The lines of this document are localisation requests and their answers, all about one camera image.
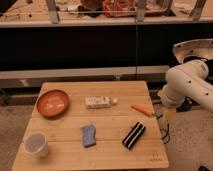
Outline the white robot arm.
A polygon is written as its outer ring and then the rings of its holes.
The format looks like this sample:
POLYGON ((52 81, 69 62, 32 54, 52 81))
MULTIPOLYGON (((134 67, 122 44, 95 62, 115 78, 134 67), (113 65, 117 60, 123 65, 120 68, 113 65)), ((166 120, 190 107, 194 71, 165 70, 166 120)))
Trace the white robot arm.
POLYGON ((208 65, 201 60, 192 60, 170 68, 166 74, 166 84, 158 92, 164 106, 164 118, 170 123, 188 97, 213 113, 213 85, 206 81, 208 65))

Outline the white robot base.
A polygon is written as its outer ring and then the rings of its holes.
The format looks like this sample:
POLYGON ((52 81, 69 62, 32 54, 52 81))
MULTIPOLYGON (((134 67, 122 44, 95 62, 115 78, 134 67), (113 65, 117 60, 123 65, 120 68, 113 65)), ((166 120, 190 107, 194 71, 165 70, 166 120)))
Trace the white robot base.
POLYGON ((190 57, 213 60, 213 38, 193 39, 174 44, 172 52, 180 64, 185 63, 190 57))

